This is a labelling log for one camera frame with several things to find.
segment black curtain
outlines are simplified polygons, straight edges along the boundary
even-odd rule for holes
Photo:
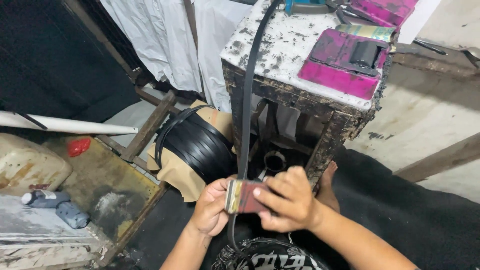
[[[61,0],[0,1],[0,109],[102,122],[139,99]]]

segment white plastic sheet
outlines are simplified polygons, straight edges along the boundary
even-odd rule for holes
[[[197,52],[182,0],[100,0],[155,79],[201,92]]]
[[[195,0],[194,6],[205,97],[217,109],[231,112],[220,52],[252,6],[229,0]]]

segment brown paper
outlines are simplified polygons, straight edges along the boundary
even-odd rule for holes
[[[204,104],[204,102],[196,100],[190,108]],[[202,108],[196,113],[223,134],[227,140],[232,141],[232,115],[230,113],[213,108]],[[159,167],[155,162],[155,143],[150,146],[147,153],[147,168],[151,171],[158,170]],[[162,169],[156,177],[180,190],[185,202],[198,200],[198,196],[205,188],[205,182],[200,176],[177,155],[165,148],[162,150]]]

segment white wall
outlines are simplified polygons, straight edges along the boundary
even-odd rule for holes
[[[480,83],[395,64],[383,108],[360,137],[345,146],[370,155],[392,171],[480,132]],[[480,162],[429,177],[420,184],[480,203]]]
[[[442,0],[418,37],[449,47],[480,48],[479,31],[479,0]]]

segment person's left hand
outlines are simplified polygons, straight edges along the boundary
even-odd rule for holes
[[[218,179],[205,187],[190,218],[190,223],[210,237],[219,234],[228,222],[224,210],[225,194],[230,179]]]

